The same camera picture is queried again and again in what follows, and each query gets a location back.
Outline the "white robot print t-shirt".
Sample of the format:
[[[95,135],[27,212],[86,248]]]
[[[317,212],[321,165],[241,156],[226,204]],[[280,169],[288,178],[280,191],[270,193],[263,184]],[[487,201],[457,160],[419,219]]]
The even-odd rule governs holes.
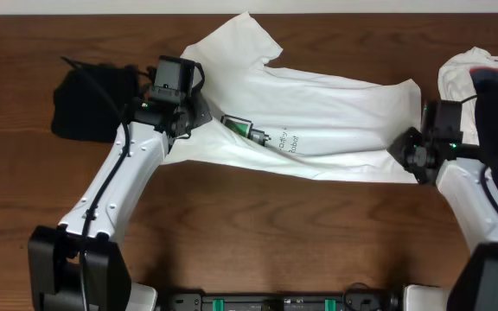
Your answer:
[[[382,86],[271,66],[282,47],[247,13],[235,16],[183,57],[205,73],[211,119],[174,143],[169,164],[198,161],[311,180],[412,183],[388,153],[420,123],[412,80]]]

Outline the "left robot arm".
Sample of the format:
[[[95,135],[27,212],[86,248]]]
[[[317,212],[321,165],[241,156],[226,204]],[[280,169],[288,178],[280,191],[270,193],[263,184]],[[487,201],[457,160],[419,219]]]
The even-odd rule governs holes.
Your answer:
[[[38,226],[28,241],[36,310],[153,310],[157,292],[131,280],[120,245],[130,217],[175,140],[212,116],[201,94],[174,105],[138,101],[92,183],[56,227]]]

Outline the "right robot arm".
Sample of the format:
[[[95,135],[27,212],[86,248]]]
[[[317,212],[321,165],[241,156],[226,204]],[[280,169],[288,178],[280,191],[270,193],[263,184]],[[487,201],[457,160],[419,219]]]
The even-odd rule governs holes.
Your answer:
[[[404,310],[498,310],[498,188],[478,146],[463,143],[463,102],[424,105],[421,127],[409,128],[389,154],[447,200],[471,255],[451,289],[405,287]]]

